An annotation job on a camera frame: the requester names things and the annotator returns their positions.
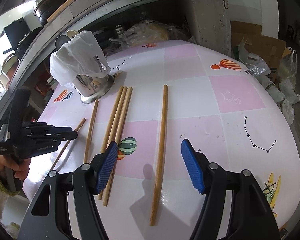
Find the hot air balloon print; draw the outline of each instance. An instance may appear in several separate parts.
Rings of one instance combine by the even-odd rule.
[[[127,137],[119,143],[118,147],[118,160],[122,160],[126,155],[130,155],[136,150],[137,140],[133,137]]]
[[[72,97],[72,95],[73,95],[73,91],[71,91],[63,100],[69,99],[70,97]]]
[[[157,44],[155,44],[155,43],[149,43],[149,44],[147,44],[147,45],[144,45],[144,46],[142,46],[142,47],[147,47],[147,48],[155,48],[156,46],[158,46]]]
[[[53,102],[63,100],[63,99],[66,97],[67,93],[68,93],[68,90],[67,90],[67,89],[63,90],[63,91],[60,93],[60,95],[59,95]]]
[[[221,60],[219,65],[214,64],[211,66],[212,69],[220,69],[222,67],[232,70],[241,70],[241,67],[237,63],[228,59]]]

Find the table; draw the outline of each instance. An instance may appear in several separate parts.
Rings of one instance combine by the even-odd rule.
[[[110,239],[189,239],[204,196],[193,188],[183,162],[180,144],[184,138],[225,170],[249,169],[270,203],[278,190],[273,209],[278,227],[291,217],[300,199],[297,147],[280,109],[243,64],[185,41],[133,47],[108,57],[108,63],[115,84],[99,101],[89,160],[100,151],[121,85],[133,87],[122,140],[132,137],[137,144],[132,154],[118,160],[108,207],[96,198]],[[168,122],[162,197],[156,225],[150,227],[164,84],[168,85]],[[74,93],[57,101],[64,90],[67,95]],[[73,129],[83,117],[87,119],[59,160],[60,173],[74,171],[83,162],[92,108],[93,104],[80,102],[76,90],[58,86],[39,119]],[[29,199],[57,154],[32,158],[24,183]],[[219,237],[226,234],[230,205],[228,192]],[[80,237],[72,194],[69,213],[73,234]]]

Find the cardboard box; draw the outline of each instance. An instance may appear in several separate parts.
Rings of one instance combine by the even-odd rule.
[[[261,35],[262,26],[252,23],[231,21],[231,32],[233,33],[245,33],[251,35]]]
[[[242,39],[247,41],[245,49],[263,58],[271,70],[271,74],[268,76],[274,80],[286,49],[286,42],[261,35],[261,28],[261,25],[232,21],[231,49],[238,46]]]
[[[291,53],[292,53],[291,50],[289,50],[288,48],[285,48],[282,57],[288,56],[288,55],[290,55]]]

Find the wooden stick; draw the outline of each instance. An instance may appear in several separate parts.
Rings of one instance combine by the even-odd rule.
[[[117,98],[114,101],[114,105],[113,105],[113,108],[112,108],[112,112],[110,114],[110,118],[109,118],[107,129],[106,129],[106,133],[105,133],[105,136],[103,138],[102,145],[101,145],[100,153],[104,153],[106,151],[107,146],[108,146],[108,140],[109,140],[109,136],[110,136],[110,131],[111,131],[112,124],[113,124],[113,121],[114,121],[114,116],[115,116],[115,113],[117,111],[118,104],[119,104],[119,101],[120,101],[120,98],[121,98],[122,90],[123,90],[123,86],[121,86],[119,88],[119,91],[118,91],[118,94],[117,94]],[[103,190],[99,193],[98,200],[102,199],[102,193],[103,193]]]
[[[89,156],[89,150],[90,150],[90,145],[91,145],[91,140],[92,140],[94,122],[95,122],[96,114],[97,114],[98,102],[99,102],[98,100],[96,100],[94,102],[94,106],[93,106],[93,110],[92,110],[92,115],[91,115],[90,125],[89,125],[89,131],[88,131],[88,136],[87,136],[87,141],[86,141],[86,148],[85,148],[85,151],[84,151],[83,163],[88,162],[88,156]]]
[[[159,200],[161,197],[162,189],[162,175],[163,175],[163,157],[164,157],[164,141],[166,135],[168,117],[168,86],[163,86],[163,101],[162,101],[162,114],[161,114],[161,127],[160,127],[160,138],[159,138],[159,152],[157,160],[157,169],[155,172],[155,185],[152,198],[152,207],[150,214],[150,226],[154,226],[155,217],[157,215]]]
[[[77,128],[74,129],[74,131],[78,132],[78,131],[80,130],[80,128],[83,126],[83,124],[84,124],[85,121],[86,121],[86,119],[83,118],[83,119],[81,120],[81,122],[78,124]],[[60,159],[61,155],[62,155],[63,152],[66,150],[66,148],[67,148],[67,146],[69,145],[70,142],[71,142],[71,140],[67,141],[66,144],[63,146],[63,148],[62,148],[61,151],[59,152],[57,158],[54,160],[54,162],[53,162],[53,164],[52,164],[52,166],[51,166],[49,172],[52,171],[52,170],[54,169],[54,167],[56,166],[58,160]]]
[[[127,90],[126,96],[124,98],[124,103],[123,103],[122,111],[121,111],[121,114],[120,114],[120,120],[119,120],[119,124],[118,124],[118,128],[117,128],[117,132],[116,132],[116,135],[115,135],[115,140],[114,141],[117,144],[120,143],[122,130],[123,130],[123,125],[124,125],[124,121],[125,121],[126,116],[127,116],[128,106],[129,106],[129,102],[130,102],[130,98],[131,98],[131,93],[132,93],[132,87],[129,87],[128,90]],[[116,164],[114,164],[114,167],[111,171],[111,174],[110,174],[110,177],[109,177],[106,189],[105,189],[105,195],[104,195],[104,199],[103,199],[103,205],[105,207],[108,206],[108,202],[109,202],[112,182],[113,182],[113,178],[114,178],[115,166],[116,166]]]
[[[126,92],[127,92],[127,87],[123,87],[123,90],[122,90],[122,93],[121,93],[121,96],[120,96],[120,100],[119,100],[119,103],[118,103],[118,107],[117,107],[117,110],[116,110],[115,115],[114,115],[114,120],[113,120],[113,124],[112,124],[111,131],[110,131],[110,134],[109,134],[108,142],[106,144],[107,146],[109,145],[109,143],[111,143],[112,140],[114,140],[115,133],[117,131],[117,124],[118,124],[118,120],[119,120],[119,117],[120,117],[120,113],[121,113],[121,109],[122,109],[122,105],[123,105],[123,101],[124,101],[124,97],[126,95]],[[98,200],[102,199],[102,195],[103,195],[103,190],[98,195]]]

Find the concrete pillar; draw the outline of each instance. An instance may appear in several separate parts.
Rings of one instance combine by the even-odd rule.
[[[227,0],[179,0],[198,45],[231,55]]]

